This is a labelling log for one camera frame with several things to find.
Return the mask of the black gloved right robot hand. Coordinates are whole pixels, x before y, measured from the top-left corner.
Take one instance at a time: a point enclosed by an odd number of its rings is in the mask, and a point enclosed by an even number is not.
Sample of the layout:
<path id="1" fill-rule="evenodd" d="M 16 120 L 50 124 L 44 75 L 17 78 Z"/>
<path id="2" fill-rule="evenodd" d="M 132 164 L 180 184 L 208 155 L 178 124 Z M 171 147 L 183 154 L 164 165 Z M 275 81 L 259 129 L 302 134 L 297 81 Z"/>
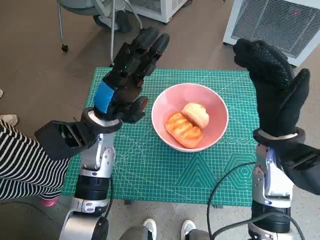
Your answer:
<path id="1" fill-rule="evenodd" d="M 309 95 L 310 71 L 303 68 L 295 75 L 288 58 L 262 40 L 240 38 L 233 52 L 234 62 L 248 70 L 255 87 L 259 128 L 273 137 L 296 133 Z"/>

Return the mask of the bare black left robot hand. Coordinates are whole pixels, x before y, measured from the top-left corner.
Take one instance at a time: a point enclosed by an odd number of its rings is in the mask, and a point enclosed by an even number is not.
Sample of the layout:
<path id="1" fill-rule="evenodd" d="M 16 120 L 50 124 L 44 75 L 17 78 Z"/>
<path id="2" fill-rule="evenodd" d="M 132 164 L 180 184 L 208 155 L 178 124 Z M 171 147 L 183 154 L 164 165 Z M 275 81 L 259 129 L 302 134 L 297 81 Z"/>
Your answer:
<path id="1" fill-rule="evenodd" d="M 144 78 L 156 69 L 170 35 L 149 27 L 131 42 L 123 43 L 113 67 L 101 80 L 94 96 L 94 113 L 106 120 L 135 123 L 144 115 L 148 97 L 142 96 Z"/>

